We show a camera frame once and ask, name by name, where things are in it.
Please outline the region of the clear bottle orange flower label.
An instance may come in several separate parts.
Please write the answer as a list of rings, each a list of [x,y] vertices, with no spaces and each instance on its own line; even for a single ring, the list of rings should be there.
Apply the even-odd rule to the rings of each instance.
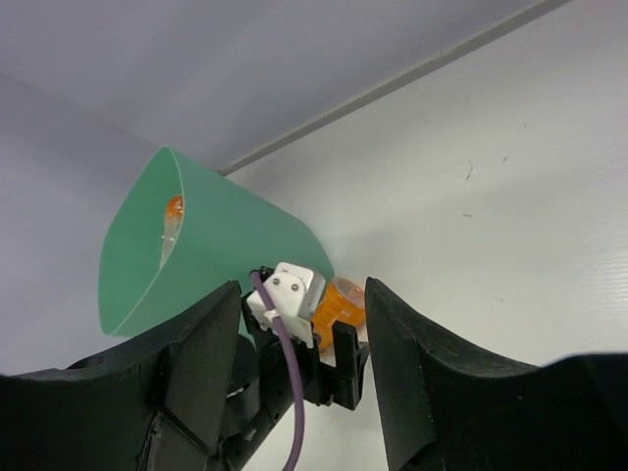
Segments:
[[[183,221],[183,211],[183,197],[173,196],[165,209],[160,266],[166,263],[176,244]]]

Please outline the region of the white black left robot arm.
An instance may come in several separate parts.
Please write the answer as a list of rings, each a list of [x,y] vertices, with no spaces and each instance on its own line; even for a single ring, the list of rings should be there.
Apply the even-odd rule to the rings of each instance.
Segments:
[[[209,470],[240,470],[293,404],[288,366],[279,339],[262,330],[245,302],[245,326],[253,339],[238,338],[217,455]],[[364,368],[369,356],[357,330],[341,321],[333,324],[334,366],[324,363],[317,348],[295,340],[304,399],[317,406],[333,403],[353,410],[362,397]]]

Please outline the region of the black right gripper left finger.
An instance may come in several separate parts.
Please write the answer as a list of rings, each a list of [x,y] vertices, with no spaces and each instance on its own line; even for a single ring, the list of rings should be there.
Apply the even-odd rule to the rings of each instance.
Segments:
[[[1,380],[5,470],[216,470],[238,337],[228,282],[77,362]]]

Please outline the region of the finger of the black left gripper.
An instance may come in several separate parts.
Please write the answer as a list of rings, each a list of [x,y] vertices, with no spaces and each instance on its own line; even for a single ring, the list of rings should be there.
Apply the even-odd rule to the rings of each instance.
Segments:
[[[348,410],[355,410],[362,398],[369,345],[358,339],[354,326],[346,323],[334,323],[333,338],[336,359],[334,401]]]

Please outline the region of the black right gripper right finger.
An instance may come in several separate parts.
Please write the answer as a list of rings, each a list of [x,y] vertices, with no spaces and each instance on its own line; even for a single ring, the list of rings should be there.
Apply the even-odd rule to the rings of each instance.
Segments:
[[[627,357],[538,367],[486,350],[366,284],[366,320],[391,470],[623,470]]]

